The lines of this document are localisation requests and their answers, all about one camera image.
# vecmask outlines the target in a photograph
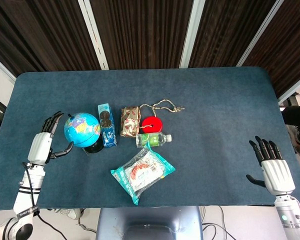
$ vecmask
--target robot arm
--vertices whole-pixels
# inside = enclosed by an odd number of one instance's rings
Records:
[[[296,188],[289,166],[283,160],[277,145],[255,137],[258,145],[249,141],[261,166],[264,181],[256,180],[251,175],[247,179],[258,186],[265,187],[276,200],[274,206],[280,217],[288,240],[300,240],[300,204],[290,194]]]
[[[64,151],[52,153],[51,143],[59,119],[63,113],[56,112],[45,120],[41,132],[36,134],[28,155],[22,181],[13,206],[17,218],[13,217],[0,225],[0,240],[27,240],[33,231],[33,217],[39,214],[37,200],[45,177],[44,166],[50,159],[68,154],[74,143],[71,142]]]

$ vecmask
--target blue box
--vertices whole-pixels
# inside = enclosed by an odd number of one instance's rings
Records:
[[[98,113],[102,132],[103,146],[117,146],[114,118],[108,103],[98,105]]]

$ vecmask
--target string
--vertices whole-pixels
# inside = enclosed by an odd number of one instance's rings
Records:
[[[159,107],[158,105],[161,104],[161,103],[163,103],[163,102],[168,102],[168,103],[170,103],[170,104],[173,106],[173,109],[171,110],[170,108],[168,108],[168,107],[166,107],[166,106],[161,106],[161,107]],[[140,125],[140,120],[141,120],[141,108],[144,107],[144,106],[151,108],[152,111],[153,111],[153,115],[154,115],[155,117],[157,117],[156,109],[165,109],[165,110],[168,110],[168,111],[171,112],[171,113],[177,113],[177,112],[180,112],[180,111],[182,111],[182,110],[185,109],[185,108],[183,108],[183,107],[176,107],[176,105],[174,105],[174,103],[173,103],[172,101],[170,101],[169,99],[163,99],[163,100],[161,100],[161,101],[159,101],[159,102],[153,104],[152,106],[149,105],[149,104],[142,104],[142,105],[139,107],[139,111],[138,111],[138,126]],[[153,126],[152,126],[152,125],[145,125],[145,126],[140,126],[139,128],[140,128],[140,129],[144,129],[144,128],[147,128],[147,127],[152,128]]]

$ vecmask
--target globe stand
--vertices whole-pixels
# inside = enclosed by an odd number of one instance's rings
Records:
[[[104,148],[104,141],[102,140],[102,135],[100,134],[98,140],[91,146],[85,147],[83,150],[88,154],[95,154],[100,152]]]

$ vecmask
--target bottle label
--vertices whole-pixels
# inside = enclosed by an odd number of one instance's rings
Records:
[[[144,133],[141,135],[141,145],[144,147],[147,142],[149,142],[150,147],[158,147],[159,146],[159,135],[158,134],[149,134]]]

